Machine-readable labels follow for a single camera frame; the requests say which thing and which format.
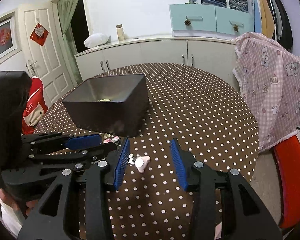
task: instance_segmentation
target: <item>open container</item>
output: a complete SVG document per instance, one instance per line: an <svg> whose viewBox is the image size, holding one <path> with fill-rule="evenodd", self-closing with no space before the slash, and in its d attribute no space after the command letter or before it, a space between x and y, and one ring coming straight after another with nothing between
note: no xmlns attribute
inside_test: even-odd
<svg viewBox="0 0 300 240"><path fill-rule="evenodd" d="M149 105L143 74L89 78L63 105L78 128L135 137Z"/></svg>

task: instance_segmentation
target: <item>white heart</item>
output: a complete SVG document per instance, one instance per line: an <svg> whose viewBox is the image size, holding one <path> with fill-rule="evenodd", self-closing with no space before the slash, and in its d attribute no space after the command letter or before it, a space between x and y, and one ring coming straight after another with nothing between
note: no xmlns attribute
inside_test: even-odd
<svg viewBox="0 0 300 240"><path fill-rule="evenodd" d="M44 33L44 28L41 26L41 27L36 27L34 29L34 32L35 34L37 34L39 37L41 37Z"/></svg>

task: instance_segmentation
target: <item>white pillow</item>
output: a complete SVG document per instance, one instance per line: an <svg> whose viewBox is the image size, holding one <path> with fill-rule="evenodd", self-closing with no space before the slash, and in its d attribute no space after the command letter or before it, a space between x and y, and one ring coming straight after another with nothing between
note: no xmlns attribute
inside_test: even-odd
<svg viewBox="0 0 300 240"><path fill-rule="evenodd" d="M107 43L107 41L109 40L109 35L105 35L103 33L95 33L90 35L85 41L84 41L84 45L87 48L93 48L102 44Z"/></svg>

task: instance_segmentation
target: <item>stack of clothes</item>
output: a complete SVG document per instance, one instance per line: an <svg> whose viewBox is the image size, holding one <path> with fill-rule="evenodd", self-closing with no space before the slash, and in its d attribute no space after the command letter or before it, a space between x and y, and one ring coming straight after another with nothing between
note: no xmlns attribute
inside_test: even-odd
<svg viewBox="0 0 300 240"><path fill-rule="evenodd" d="M252 5L254 31L277 41L291 52L292 31L281 0L252 0Z"/></svg>
<svg viewBox="0 0 300 240"><path fill-rule="evenodd" d="M229 0L229 6L231 9L235 9L242 12L248 12L247 0Z"/></svg>
<svg viewBox="0 0 300 240"><path fill-rule="evenodd" d="M201 0L201 3L220 7L227 7L226 0Z"/></svg>

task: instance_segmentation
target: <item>polka dot tablecloth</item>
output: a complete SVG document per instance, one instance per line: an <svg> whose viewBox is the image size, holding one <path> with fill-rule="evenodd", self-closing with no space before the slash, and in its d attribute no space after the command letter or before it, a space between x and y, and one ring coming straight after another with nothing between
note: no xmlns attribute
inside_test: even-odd
<svg viewBox="0 0 300 240"><path fill-rule="evenodd" d="M128 165L120 190L107 193L113 233L115 239L183 239L189 229L193 197L179 187L170 140L178 138L182 149L213 169L237 168L250 181L258 155L258 125L234 88L194 67L149 63L100 76L132 73L146 75L150 107L140 135L130 138L131 152L149 155L151 162L144 173ZM93 133L76 128L62 104L66 95L53 104L35 132ZM218 223L221 205L218 192L216 195ZM80 230L84 238L84 220Z"/></svg>

